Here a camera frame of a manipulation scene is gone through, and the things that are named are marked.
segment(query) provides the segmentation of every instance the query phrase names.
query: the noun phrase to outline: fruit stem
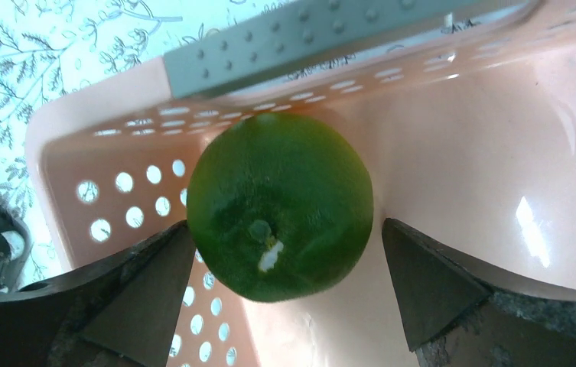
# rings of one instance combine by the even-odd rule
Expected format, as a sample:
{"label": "fruit stem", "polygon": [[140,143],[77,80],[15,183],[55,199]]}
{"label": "fruit stem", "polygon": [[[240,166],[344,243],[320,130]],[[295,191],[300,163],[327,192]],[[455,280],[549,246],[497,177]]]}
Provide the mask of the fruit stem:
{"label": "fruit stem", "polygon": [[272,228],[270,228],[269,223],[267,223],[265,220],[262,219],[257,219],[254,222],[252,222],[252,224],[249,225],[247,230],[249,232],[249,235],[254,240],[262,243],[263,245],[268,245],[268,241],[274,238],[274,236],[272,235]]}

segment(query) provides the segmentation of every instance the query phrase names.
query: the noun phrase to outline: green citrus fruit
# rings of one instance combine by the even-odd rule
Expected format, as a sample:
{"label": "green citrus fruit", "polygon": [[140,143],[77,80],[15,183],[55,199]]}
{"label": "green citrus fruit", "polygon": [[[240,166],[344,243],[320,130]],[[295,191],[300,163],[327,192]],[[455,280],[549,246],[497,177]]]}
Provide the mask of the green citrus fruit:
{"label": "green citrus fruit", "polygon": [[369,172],[316,119],[265,113],[211,142],[191,176],[187,221],[213,275],[240,296],[276,302],[339,283],[373,224]]}

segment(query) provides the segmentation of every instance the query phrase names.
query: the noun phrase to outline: patterned fabric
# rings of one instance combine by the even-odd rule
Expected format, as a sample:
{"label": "patterned fabric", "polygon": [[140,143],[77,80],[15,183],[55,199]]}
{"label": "patterned fabric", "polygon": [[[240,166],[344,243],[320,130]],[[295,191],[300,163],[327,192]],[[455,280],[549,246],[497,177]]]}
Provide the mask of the patterned fabric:
{"label": "patterned fabric", "polygon": [[[22,285],[60,273],[24,159],[24,136],[31,113],[52,99],[286,2],[0,0],[0,204],[24,221],[34,241]],[[456,23],[419,39],[385,45],[378,52],[418,44],[479,23]],[[355,59],[356,55],[341,57],[275,82]]]}

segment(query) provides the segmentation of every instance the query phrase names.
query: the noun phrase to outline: white blemish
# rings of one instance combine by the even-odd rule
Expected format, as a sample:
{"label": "white blemish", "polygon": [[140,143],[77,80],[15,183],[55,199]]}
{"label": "white blemish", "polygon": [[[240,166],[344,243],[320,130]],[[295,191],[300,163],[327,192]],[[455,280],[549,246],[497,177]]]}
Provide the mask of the white blemish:
{"label": "white blemish", "polygon": [[274,268],[278,260],[278,253],[283,251],[283,242],[277,241],[271,249],[266,251],[263,256],[261,256],[261,261],[259,261],[259,269],[266,273],[269,269]]}

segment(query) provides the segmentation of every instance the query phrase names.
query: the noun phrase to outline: gray handle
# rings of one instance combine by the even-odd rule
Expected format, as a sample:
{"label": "gray handle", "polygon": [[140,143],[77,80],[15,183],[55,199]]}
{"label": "gray handle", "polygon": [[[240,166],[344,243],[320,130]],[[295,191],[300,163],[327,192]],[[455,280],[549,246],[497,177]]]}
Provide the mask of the gray handle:
{"label": "gray handle", "polygon": [[520,0],[297,0],[164,55],[176,99],[214,98]]}

